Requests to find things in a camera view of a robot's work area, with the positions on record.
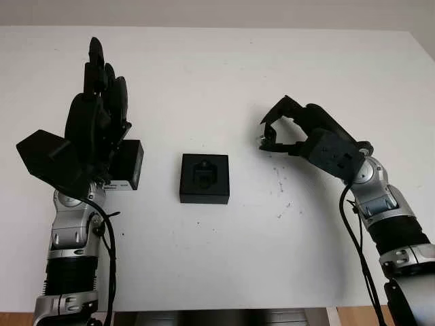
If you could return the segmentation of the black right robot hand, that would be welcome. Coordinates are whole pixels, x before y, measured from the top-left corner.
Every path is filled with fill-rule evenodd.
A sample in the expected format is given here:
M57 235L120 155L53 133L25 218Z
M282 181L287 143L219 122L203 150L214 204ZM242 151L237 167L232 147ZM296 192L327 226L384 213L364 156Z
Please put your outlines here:
M260 122L265 124L264 134L262 136L260 150L285 153L290 156L299 156L304 142L295 142L294 144L282 144L276 142L276 131L272 124L282 117L293 119L293 123L300 126L302 131L309 137L316 129L333 132L340 139L357 145L357 141L322 107L309 103L306 107L298 104L294 99L285 95L272 109L265 115Z

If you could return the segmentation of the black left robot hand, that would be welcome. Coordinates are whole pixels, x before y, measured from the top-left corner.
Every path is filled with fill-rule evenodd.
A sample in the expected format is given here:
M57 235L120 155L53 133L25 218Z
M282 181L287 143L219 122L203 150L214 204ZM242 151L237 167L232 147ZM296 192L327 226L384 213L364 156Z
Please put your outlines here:
M128 92L125 78L117 77L105 62L96 37L90 40L88 55L83 92L71 103L65 138L75 146L86 174L107 183L112 178L109 170L114 156L132 126L126 118Z

